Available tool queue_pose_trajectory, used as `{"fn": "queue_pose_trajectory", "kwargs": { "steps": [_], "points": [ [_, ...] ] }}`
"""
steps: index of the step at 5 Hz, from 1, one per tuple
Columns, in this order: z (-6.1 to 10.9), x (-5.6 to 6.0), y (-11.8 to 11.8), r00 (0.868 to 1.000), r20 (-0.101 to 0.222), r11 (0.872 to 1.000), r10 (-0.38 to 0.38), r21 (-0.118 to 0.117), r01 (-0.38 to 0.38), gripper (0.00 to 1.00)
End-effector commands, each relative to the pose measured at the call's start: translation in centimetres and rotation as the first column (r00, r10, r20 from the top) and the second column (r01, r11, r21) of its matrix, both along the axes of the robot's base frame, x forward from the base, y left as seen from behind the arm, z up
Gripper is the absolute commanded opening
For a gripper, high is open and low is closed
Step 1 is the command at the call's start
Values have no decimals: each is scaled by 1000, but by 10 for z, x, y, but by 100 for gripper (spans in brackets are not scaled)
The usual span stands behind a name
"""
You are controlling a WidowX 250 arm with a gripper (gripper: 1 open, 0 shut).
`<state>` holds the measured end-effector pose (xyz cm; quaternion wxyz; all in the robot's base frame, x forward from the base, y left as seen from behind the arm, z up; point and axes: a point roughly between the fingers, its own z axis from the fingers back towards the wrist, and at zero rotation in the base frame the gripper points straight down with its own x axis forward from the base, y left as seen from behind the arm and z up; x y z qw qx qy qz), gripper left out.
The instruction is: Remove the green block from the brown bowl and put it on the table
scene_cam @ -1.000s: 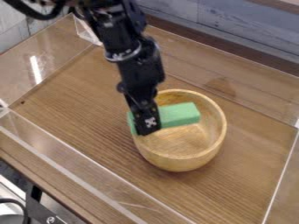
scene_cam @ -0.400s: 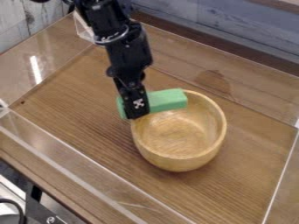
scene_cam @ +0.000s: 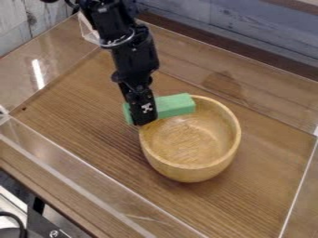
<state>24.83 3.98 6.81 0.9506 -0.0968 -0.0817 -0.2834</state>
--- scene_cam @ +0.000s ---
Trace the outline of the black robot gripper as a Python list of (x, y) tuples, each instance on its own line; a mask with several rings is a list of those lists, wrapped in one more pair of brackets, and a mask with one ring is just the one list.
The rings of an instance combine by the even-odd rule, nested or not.
[(159, 58), (149, 28), (134, 25), (109, 40), (114, 73), (112, 80), (126, 96), (132, 124), (142, 126), (157, 119), (155, 97), (146, 89), (151, 74), (159, 69)]

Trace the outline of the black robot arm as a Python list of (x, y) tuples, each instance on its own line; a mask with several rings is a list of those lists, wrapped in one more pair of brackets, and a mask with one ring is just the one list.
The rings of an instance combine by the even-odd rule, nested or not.
[[(53, 4), (60, 0), (40, 0)], [(97, 31), (98, 47), (109, 50), (117, 84), (128, 104), (134, 126), (157, 119), (156, 103), (149, 85), (151, 74), (159, 69), (159, 58), (146, 25), (136, 22), (122, 0), (62, 0), (88, 20)]]

